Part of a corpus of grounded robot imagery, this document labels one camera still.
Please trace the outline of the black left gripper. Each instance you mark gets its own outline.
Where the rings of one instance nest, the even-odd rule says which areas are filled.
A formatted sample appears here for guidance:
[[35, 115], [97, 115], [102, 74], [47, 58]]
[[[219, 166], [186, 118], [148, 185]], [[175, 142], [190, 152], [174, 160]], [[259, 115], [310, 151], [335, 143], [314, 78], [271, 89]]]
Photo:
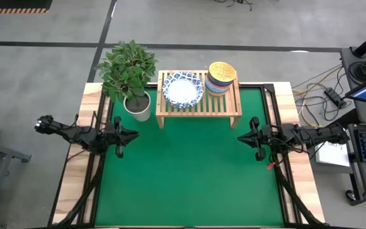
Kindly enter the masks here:
[[118, 158], [123, 158], [123, 146], [138, 138], [136, 130], [129, 130], [121, 126], [121, 118], [116, 116], [114, 123], [107, 122], [104, 130], [104, 142], [106, 146], [115, 145], [115, 154]]

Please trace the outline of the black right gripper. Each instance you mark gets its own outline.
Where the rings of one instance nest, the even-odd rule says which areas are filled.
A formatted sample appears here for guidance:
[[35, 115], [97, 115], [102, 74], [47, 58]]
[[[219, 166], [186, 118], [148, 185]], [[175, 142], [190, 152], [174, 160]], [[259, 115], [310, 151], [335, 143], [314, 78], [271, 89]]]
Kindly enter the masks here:
[[255, 159], [257, 161], [262, 161], [266, 158], [266, 151], [262, 148], [262, 145], [267, 145], [271, 148], [272, 153], [278, 152], [278, 147], [274, 146], [274, 132], [269, 125], [264, 125], [258, 130], [259, 127], [258, 117], [253, 117], [250, 120], [251, 131], [247, 134], [243, 134], [237, 137], [242, 143], [249, 145], [251, 148], [256, 148], [257, 152], [255, 154]]

